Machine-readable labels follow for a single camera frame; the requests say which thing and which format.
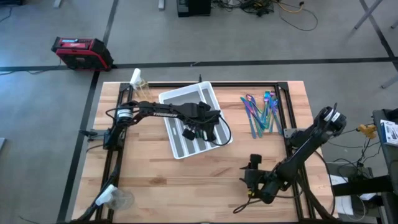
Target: white tray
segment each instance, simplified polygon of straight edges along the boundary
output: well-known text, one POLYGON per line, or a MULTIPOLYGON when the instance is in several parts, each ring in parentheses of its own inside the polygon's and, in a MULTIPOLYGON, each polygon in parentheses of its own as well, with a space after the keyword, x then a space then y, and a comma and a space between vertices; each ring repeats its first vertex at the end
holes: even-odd
MULTIPOLYGON (((183 103, 199 103, 200 101, 210 105, 211 110, 220 110, 210 82, 201 82, 159 94, 159 102, 165 104, 181 105, 183 103)), ((193 156, 219 147, 202 139, 195 138, 191 141, 183 137, 182 132, 186 127, 183 126, 183 123, 179 119, 164 118, 164 121, 167 133, 169 134, 173 155, 176 159, 193 156)), ((222 120, 215 126, 214 134, 217 138, 216 143, 218 144, 223 144, 228 140, 229 131, 222 120)))

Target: yellow cable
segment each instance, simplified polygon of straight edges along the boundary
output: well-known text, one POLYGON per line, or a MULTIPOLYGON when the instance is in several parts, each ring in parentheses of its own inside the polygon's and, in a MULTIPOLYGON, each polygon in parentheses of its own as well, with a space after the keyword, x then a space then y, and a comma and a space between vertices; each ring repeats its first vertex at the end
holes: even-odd
POLYGON ((281 5, 281 3, 277 2, 277 1, 274 1, 274 2, 275 2, 276 4, 278 4, 279 7, 280 7, 281 9, 283 9, 283 10, 286 11, 286 12, 290 12, 290 13, 299 13, 299 12, 301 12, 301 10, 303 10, 303 5, 304 5, 304 4, 302 4, 302 5, 300 6, 300 9, 297 10, 297 11, 291 11, 291 10, 285 9, 285 8, 281 5))

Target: concrete floor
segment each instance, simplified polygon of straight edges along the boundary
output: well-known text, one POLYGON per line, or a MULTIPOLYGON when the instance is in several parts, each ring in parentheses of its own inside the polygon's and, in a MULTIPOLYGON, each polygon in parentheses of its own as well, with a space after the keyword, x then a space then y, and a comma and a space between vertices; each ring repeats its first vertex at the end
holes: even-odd
MULTIPOLYGON (((159 12, 156 0, 119 1, 108 42, 117 64, 388 56, 369 21, 352 30, 364 13, 357 0, 305 1, 305 7, 319 20, 313 32, 288 26, 277 11, 258 18, 239 10, 214 9, 210 17, 180 19, 175 2, 166 2, 166 10, 159 12)), ((58 64, 50 51, 56 36, 102 39, 112 1, 67 0, 60 9, 53 9, 52 3, 27 1, 0 23, 0 69, 58 64)), ((374 12, 395 54, 398 29, 389 26, 398 19, 397 4, 384 0, 374 12)), ((7 9, 0 7, 0 18, 6 15, 7 9)), ((305 14, 284 16, 298 26, 308 27, 313 22, 305 14)), ((128 81, 132 71, 115 69, 100 74, 88 128, 93 124, 102 83, 128 81)), ((142 74, 149 81, 197 80, 198 74, 204 80, 303 80, 312 113, 338 102, 338 109, 348 118, 347 129, 369 123, 372 110, 397 107, 398 84, 379 88, 397 74, 391 62, 144 68, 142 74)), ((26 223, 19 215, 39 223, 57 219, 92 77, 93 72, 71 70, 0 76, 0 137, 7 138, 0 152, 0 224, 26 223)), ((357 133, 333 140, 346 146, 361 146, 363 141, 357 133)), ((360 150, 330 144, 322 147, 327 161, 340 157, 356 160, 360 150)), ((377 147, 372 147, 368 154, 376 151, 377 147)), ((76 183, 84 158, 82 152, 76 183)), ((366 165, 375 175, 387 173, 382 154, 366 165)), ((75 184, 70 208, 77 187, 75 184)))

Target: wooden tabletop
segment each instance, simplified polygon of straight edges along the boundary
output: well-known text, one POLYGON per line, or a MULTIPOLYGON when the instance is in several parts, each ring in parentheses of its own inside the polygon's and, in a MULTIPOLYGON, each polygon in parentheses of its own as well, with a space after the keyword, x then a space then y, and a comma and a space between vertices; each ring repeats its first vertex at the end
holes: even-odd
MULTIPOLYGON (((313 123, 313 117, 304 83, 288 83, 297 127, 307 128, 313 123)), ((126 137, 119 188, 132 192, 135 202, 127 210, 116 211, 113 222, 297 221, 294 200, 285 198, 276 198, 270 205, 256 203, 239 214, 232 213, 237 206, 248 200, 246 185, 239 180, 243 177, 243 171, 239 168, 247 165, 250 154, 261 154, 260 169, 271 170, 286 157, 285 146, 276 126, 273 133, 265 133, 261 139, 252 138, 248 117, 239 99, 250 93, 256 97, 257 102, 262 102, 264 91, 272 88, 213 89, 234 141, 227 146, 177 160, 173 157, 162 118, 144 118, 139 124, 131 126, 126 137)), ((104 83, 95 117, 95 129, 111 127, 112 121, 104 112, 115 107, 118 90, 119 83, 104 83)), ((153 88, 152 94, 157 99, 159 93, 168 90, 170 88, 153 88)), ((284 95, 282 99, 287 115, 284 95)), ((90 146, 97 144, 101 144, 101 141, 94 141, 90 146)), ((79 217, 98 194, 105 159, 106 151, 102 148, 87 153, 73 218, 79 217)), ((330 211, 333 196, 325 165, 314 154, 305 165, 312 192, 330 211)), ((279 195, 292 195, 292 190, 280 191, 279 195)), ((304 195, 301 201, 307 217, 304 195)))

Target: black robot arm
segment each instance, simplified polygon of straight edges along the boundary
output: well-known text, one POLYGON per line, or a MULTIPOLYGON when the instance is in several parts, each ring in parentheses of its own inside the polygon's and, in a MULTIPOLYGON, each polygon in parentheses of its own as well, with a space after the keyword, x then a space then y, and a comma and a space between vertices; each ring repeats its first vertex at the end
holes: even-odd
POLYGON ((244 181, 249 189, 249 198, 259 198, 264 203, 272 203, 279 190, 287 190, 296 180, 304 162, 332 136, 338 136, 346 126, 346 117, 334 108, 326 107, 314 119, 314 123, 304 131, 296 131, 287 139, 287 145, 295 152, 278 163, 272 171, 258 169, 261 156, 252 154, 245 170, 244 181))
POLYGON ((219 123, 221 116, 220 110, 210 110, 211 107, 204 102, 166 105, 148 101, 129 101, 115 109, 117 113, 112 128, 109 128, 104 135, 105 149, 117 150, 119 146, 122 146, 119 136, 123 130, 148 116, 177 118, 188 126, 182 134, 187 139, 193 140, 200 137, 205 141, 214 141, 216 140, 213 133, 214 127, 219 123))

